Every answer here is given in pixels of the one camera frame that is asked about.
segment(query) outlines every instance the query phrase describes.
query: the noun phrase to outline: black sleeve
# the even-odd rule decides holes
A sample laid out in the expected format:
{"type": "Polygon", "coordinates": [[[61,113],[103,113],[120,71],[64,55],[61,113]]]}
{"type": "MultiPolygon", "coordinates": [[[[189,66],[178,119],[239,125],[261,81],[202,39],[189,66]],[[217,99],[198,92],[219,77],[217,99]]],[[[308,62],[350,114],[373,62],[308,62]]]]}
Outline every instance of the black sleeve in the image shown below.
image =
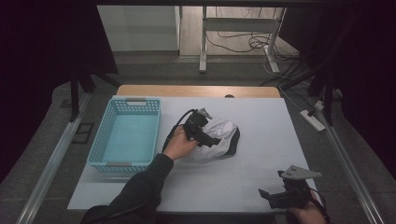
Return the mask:
{"type": "Polygon", "coordinates": [[[126,183],[106,210],[106,216],[129,210],[157,198],[163,181],[172,170],[174,162],[163,154],[157,154],[146,171],[140,172],[126,183]]]}

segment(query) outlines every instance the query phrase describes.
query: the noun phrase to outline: light blue basket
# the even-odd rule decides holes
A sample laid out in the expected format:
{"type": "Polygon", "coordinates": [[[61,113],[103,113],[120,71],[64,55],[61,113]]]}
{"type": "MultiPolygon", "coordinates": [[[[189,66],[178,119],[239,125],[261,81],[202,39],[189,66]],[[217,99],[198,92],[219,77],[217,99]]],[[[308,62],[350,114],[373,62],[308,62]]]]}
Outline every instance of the light blue basket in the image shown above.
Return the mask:
{"type": "Polygon", "coordinates": [[[146,170],[156,151],[160,115],[160,99],[111,99],[87,163],[102,172],[146,170]]]}

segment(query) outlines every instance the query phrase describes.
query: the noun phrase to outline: gray floor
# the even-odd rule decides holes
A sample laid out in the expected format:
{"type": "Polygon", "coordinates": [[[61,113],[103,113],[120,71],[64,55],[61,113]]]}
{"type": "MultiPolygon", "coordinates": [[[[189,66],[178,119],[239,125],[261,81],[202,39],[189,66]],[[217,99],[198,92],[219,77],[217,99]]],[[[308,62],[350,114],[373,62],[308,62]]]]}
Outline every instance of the gray floor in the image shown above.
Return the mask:
{"type": "MultiPolygon", "coordinates": [[[[198,58],[176,55],[146,54],[143,56],[116,54],[120,75],[110,75],[124,84],[174,84],[174,85],[232,85],[259,86],[272,78],[262,69],[262,58],[209,57],[207,73],[198,72],[198,58]]],[[[279,63],[281,71],[290,65],[279,63]]],[[[35,223],[78,223],[83,211],[68,211],[66,207],[82,172],[90,145],[104,113],[108,99],[117,89],[94,77],[96,90],[82,123],[92,124],[92,134],[75,135],[64,156],[49,192],[35,217],[35,223]],[[79,143],[88,138],[87,143],[79,143]]],[[[308,101],[306,85],[292,88],[308,101]]],[[[64,84],[53,93],[53,103],[29,146],[0,186],[1,223],[15,223],[29,198],[37,179],[44,169],[52,150],[56,147],[70,117],[69,85],[64,84]]],[[[298,106],[307,109],[301,97],[287,91],[298,106]]],[[[317,133],[299,115],[299,110],[286,101],[300,144],[311,170],[323,173],[316,180],[318,190],[326,198],[329,214],[334,223],[369,223],[359,198],[333,153],[325,133],[317,133]]],[[[344,119],[341,103],[334,103],[334,127],[339,132],[359,174],[370,190],[386,223],[394,223],[393,203],[396,202],[396,182],[374,152],[344,119]]]]}

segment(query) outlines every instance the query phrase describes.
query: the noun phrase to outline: white power strip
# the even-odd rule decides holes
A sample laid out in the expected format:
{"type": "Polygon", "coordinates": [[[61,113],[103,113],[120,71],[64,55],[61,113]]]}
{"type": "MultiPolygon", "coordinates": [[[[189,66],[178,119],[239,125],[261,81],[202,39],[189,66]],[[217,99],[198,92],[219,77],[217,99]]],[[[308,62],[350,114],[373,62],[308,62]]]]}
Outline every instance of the white power strip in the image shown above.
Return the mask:
{"type": "Polygon", "coordinates": [[[302,112],[300,112],[300,115],[306,121],[308,121],[308,123],[310,123],[312,125],[312,127],[314,127],[315,130],[317,130],[318,132],[325,130],[325,127],[323,126],[323,124],[321,124],[314,116],[308,116],[307,110],[303,110],[302,112]]]}

